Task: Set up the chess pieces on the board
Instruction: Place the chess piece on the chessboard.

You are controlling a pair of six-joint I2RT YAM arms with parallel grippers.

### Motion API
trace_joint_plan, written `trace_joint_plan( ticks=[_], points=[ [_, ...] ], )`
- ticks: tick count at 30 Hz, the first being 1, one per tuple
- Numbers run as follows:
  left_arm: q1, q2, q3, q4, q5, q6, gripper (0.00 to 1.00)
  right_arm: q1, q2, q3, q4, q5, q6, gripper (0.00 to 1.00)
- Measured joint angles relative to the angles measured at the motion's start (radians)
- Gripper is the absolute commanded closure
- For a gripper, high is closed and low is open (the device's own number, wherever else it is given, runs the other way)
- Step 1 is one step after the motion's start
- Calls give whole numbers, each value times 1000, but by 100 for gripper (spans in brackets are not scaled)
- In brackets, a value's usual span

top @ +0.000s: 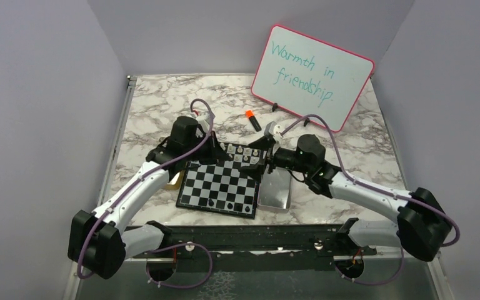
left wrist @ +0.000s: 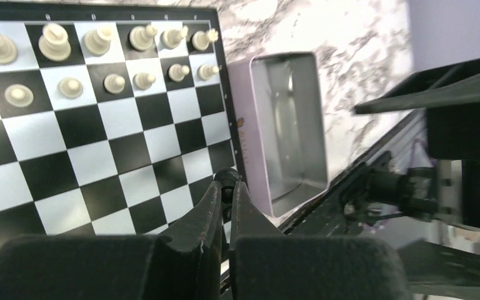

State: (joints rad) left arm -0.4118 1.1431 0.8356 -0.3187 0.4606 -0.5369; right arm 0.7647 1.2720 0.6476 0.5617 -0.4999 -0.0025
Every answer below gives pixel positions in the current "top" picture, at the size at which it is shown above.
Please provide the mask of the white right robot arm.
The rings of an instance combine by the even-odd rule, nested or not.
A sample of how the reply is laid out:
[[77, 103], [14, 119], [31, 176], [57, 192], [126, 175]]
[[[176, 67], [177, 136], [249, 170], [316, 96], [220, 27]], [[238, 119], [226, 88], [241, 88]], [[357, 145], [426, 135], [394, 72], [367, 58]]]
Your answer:
[[364, 246], [387, 246], [403, 248], [414, 258], [429, 262], [441, 248], [459, 239], [458, 226], [431, 191], [423, 187], [414, 191], [391, 189], [353, 176], [342, 164], [326, 161], [326, 148], [313, 134], [300, 136], [293, 150], [281, 147], [272, 134], [250, 147], [266, 155], [254, 165], [241, 167], [241, 174], [260, 181], [276, 168], [300, 173], [314, 194], [349, 201], [387, 218], [387, 222], [350, 222], [349, 229], [335, 239], [343, 254]]

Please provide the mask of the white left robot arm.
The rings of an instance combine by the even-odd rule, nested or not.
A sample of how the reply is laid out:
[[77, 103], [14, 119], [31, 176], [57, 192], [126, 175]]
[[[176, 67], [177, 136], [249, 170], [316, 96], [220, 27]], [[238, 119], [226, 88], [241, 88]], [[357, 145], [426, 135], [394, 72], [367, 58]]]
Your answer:
[[77, 263], [81, 279], [84, 268], [103, 279], [112, 277], [123, 262], [151, 251], [165, 256], [171, 239], [154, 227], [126, 228], [144, 204], [181, 172], [189, 161], [214, 164], [229, 156], [213, 131], [213, 113], [181, 116], [170, 135], [150, 150], [137, 173], [110, 200], [92, 212], [80, 210], [71, 221], [67, 256]]

